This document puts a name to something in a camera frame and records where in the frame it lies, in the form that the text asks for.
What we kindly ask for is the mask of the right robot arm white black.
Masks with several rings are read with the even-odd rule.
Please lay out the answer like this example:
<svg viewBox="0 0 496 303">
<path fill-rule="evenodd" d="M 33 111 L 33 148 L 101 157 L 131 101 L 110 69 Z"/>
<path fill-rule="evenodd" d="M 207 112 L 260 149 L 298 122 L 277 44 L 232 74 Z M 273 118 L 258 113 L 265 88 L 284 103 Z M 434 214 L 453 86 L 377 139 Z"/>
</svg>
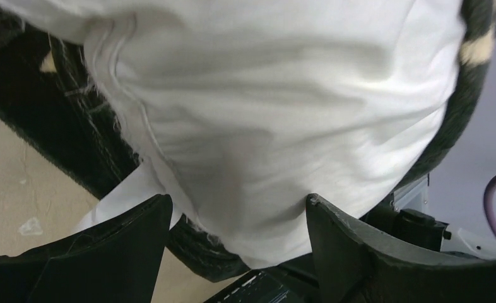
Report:
<svg viewBox="0 0 496 303">
<path fill-rule="evenodd" d="M 496 259 L 496 241 L 436 220 L 418 210 L 380 203 L 361 221 L 410 244 L 464 258 Z"/>
</svg>

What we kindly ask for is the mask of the black pillowcase with beige flowers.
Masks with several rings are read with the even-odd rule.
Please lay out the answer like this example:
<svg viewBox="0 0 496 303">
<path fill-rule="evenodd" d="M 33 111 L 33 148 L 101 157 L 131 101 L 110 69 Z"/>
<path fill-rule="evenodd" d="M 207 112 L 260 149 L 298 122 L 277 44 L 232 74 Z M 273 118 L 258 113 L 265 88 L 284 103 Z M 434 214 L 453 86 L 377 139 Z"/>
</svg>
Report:
<svg viewBox="0 0 496 303">
<path fill-rule="evenodd" d="M 438 134 L 399 183 L 431 172 L 461 137 L 476 109 L 496 39 L 496 1 L 465 1 L 468 26 L 461 70 Z M 115 129 L 113 112 L 96 93 L 70 96 L 88 83 L 81 47 L 26 27 L 0 9 L 0 119 L 42 156 L 96 197 L 129 171 L 136 157 Z"/>
</svg>

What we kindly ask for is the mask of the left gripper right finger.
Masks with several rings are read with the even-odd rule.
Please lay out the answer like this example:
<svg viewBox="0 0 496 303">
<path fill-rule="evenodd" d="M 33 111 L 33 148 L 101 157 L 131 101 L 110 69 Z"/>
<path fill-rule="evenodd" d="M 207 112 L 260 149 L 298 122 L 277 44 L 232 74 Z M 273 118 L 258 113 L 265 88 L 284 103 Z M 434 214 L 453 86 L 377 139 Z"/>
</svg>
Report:
<svg viewBox="0 0 496 303">
<path fill-rule="evenodd" d="M 496 260 L 414 246 L 318 194 L 306 217 L 323 302 L 496 302 Z"/>
</svg>

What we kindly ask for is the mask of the white pillow insert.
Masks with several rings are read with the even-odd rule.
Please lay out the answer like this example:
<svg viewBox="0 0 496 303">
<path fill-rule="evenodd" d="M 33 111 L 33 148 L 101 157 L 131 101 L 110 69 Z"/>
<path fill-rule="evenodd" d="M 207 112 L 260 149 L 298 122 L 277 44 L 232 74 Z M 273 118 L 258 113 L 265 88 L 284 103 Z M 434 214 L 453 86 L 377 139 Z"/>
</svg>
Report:
<svg viewBox="0 0 496 303">
<path fill-rule="evenodd" d="M 461 1 L 0 1 L 81 44 L 138 169 L 87 214 L 155 194 L 250 268 L 311 252 L 304 199 L 358 218 L 431 142 Z"/>
</svg>

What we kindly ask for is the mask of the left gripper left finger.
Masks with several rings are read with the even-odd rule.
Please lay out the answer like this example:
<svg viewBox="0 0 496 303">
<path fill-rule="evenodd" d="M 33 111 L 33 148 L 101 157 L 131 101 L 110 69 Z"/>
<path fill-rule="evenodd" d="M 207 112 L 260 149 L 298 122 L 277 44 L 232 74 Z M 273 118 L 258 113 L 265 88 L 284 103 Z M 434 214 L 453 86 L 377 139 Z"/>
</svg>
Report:
<svg viewBox="0 0 496 303">
<path fill-rule="evenodd" d="M 0 302 L 150 302 L 172 202 L 129 211 L 19 256 L 0 256 Z"/>
</svg>

